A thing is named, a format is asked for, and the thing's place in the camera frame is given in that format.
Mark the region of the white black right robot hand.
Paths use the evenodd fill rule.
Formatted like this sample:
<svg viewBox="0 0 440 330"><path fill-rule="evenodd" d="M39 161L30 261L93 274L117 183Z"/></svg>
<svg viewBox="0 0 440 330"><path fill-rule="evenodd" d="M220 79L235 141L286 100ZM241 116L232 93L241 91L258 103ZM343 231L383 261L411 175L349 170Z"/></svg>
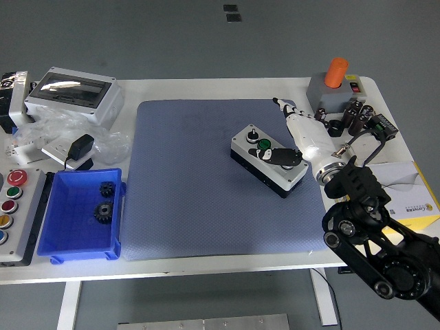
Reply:
<svg viewBox="0 0 440 330"><path fill-rule="evenodd" d="M323 123L304 114L303 111L281 99L274 98L286 119L287 128L298 150L291 148L251 148L248 153L265 163L280 166L297 166L301 160L309 162L316 175L334 168L342 168L345 163L334 153L336 148Z"/></svg>

